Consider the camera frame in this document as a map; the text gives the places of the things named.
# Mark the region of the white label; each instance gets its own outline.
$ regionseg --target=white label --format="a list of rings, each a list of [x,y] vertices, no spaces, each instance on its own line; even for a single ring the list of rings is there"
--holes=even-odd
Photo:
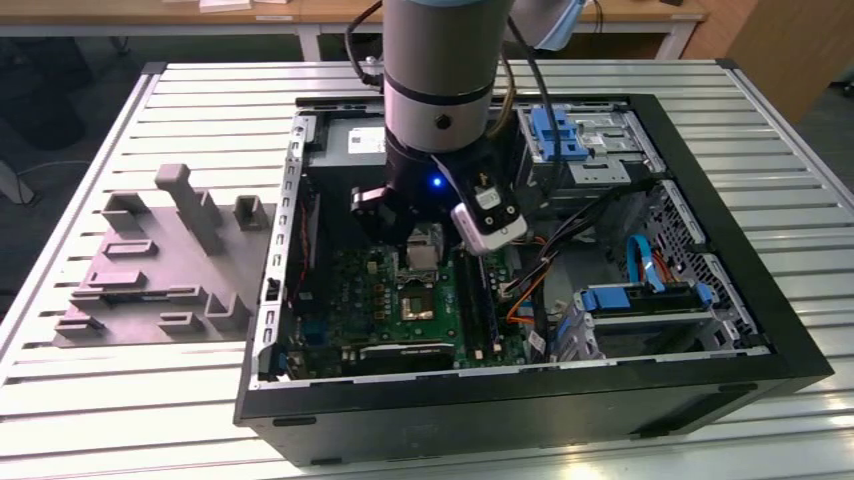
[[[257,22],[292,22],[293,17],[290,15],[257,15],[254,20]]]
[[[604,146],[604,140],[597,133],[585,133],[581,135],[581,143],[584,146],[587,145],[601,145]]]
[[[543,337],[540,337],[533,330],[531,330],[528,334],[528,343],[539,353],[545,353],[545,340],[543,340]]]
[[[353,128],[346,140],[348,153],[385,153],[385,127]]]
[[[494,188],[489,188],[485,192],[480,192],[474,198],[477,199],[480,208],[484,210],[494,208],[501,204],[501,196],[497,194],[497,190],[494,190]]]

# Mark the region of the desk leg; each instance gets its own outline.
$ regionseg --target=desk leg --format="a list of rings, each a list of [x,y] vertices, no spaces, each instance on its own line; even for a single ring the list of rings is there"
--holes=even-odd
[[[19,193],[18,193],[18,178],[14,170],[9,168],[9,166],[0,161],[0,193],[2,193],[11,203],[29,203],[31,201],[33,193],[23,181],[19,183]]]
[[[655,60],[679,60],[695,26],[696,23],[692,22],[673,22],[669,33],[657,49]]]
[[[320,25],[301,24],[296,26],[298,45],[302,49],[304,62],[320,62]]]

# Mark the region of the floor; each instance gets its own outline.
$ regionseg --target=floor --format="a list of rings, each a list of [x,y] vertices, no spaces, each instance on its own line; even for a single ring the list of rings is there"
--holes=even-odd
[[[42,152],[29,147],[0,122],[0,155],[15,170],[46,162],[91,159],[145,62],[300,60],[296,38],[282,36],[133,38],[129,42],[130,54],[126,56],[116,55],[104,38],[81,38],[77,44],[97,79],[90,87],[70,95],[86,124],[85,137],[61,151]],[[229,46],[226,51],[221,48],[224,44]],[[365,55],[372,53],[376,50],[374,38],[365,37],[358,48]],[[324,37],[321,51],[324,58],[344,59],[342,45],[334,37]],[[844,98],[836,88],[824,92],[812,111],[796,125],[797,132],[849,189],[854,189],[852,125],[854,99]],[[26,176],[27,185],[38,193],[35,202],[29,206],[15,206],[0,197],[0,319],[11,304],[83,171],[83,165],[55,165],[41,169],[38,175]]]

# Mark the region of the wooden desk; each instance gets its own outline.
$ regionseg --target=wooden desk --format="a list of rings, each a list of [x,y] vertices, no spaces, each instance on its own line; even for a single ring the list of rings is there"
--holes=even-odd
[[[680,7],[657,0],[599,0],[604,19],[604,33],[664,33],[657,50],[657,60],[675,60],[691,38],[693,27],[705,19],[705,8],[697,0],[684,0]],[[374,0],[302,0],[298,36],[305,60],[320,60],[317,36],[342,33],[352,19],[373,4]],[[358,27],[358,32],[380,33],[382,10],[380,9]],[[591,33],[595,29],[596,10],[584,7],[575,33]]]
[[[657,59],[676,59],[705,18],[696,0],[672,7],[657,0],[600,0],[605,33],[665,33]],[[305,61],[318,61],[317,37],[342,33],[346,24],[373,0],[293,0],[286,5],[256,3],[250,10],[198,13],[194,3],[161,0],[0,0],[0,36],[150,36],[150,35],[298,35]],[[381,10],[361,32],[381,32]],[[592,5],[575,31],[592,32]]]
[[[685,0],[680,7],[657,0],[599,0],[605,22],[696,22],[705,18],[705,9],[696,0]],[[374,0],[302,0],[300,21],[302,23],[349,23],[373,4]],[[382,9],[365,23],[382,21]],[[596,22],[592,4],[584,7],[580,21]]]

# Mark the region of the motherboard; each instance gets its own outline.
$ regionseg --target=motherboard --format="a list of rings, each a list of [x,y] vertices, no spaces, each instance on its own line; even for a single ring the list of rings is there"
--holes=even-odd
[[[441,261],[429,242],[336,251],[328,308],[301,319],[309,378],[524,363],[522,336],[498,321],[504,253],[457,251]]]

